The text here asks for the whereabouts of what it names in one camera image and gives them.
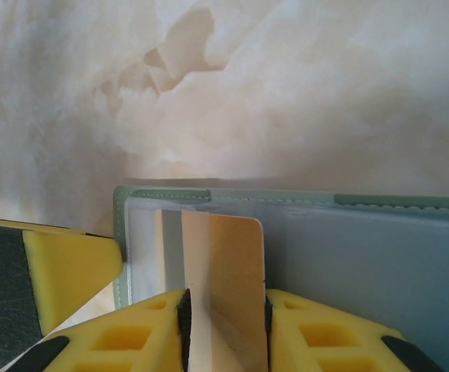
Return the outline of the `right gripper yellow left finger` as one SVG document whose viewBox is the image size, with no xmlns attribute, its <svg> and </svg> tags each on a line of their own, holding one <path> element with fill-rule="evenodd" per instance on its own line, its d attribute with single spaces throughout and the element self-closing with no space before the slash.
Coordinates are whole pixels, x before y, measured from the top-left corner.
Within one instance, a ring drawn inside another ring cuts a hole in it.
<svg viewBox="0 0 449 372">
<path fill-rule="evenodd" d="M 10 371 L 187 371 L 191 292 L 168 291 L 51 333 Z"/>
</svg>

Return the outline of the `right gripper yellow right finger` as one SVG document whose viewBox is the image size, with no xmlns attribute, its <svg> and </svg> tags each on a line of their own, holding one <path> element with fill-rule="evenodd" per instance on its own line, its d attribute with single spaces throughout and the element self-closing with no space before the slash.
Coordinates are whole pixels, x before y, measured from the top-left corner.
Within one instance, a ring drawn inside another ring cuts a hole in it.
<svg viewBox="0 0 449 372">
<path fill-rule="evenodd" d="M 442 371 L 402 334 L 278 289 L 266 290 L 270 371 Z"/>
</svg>

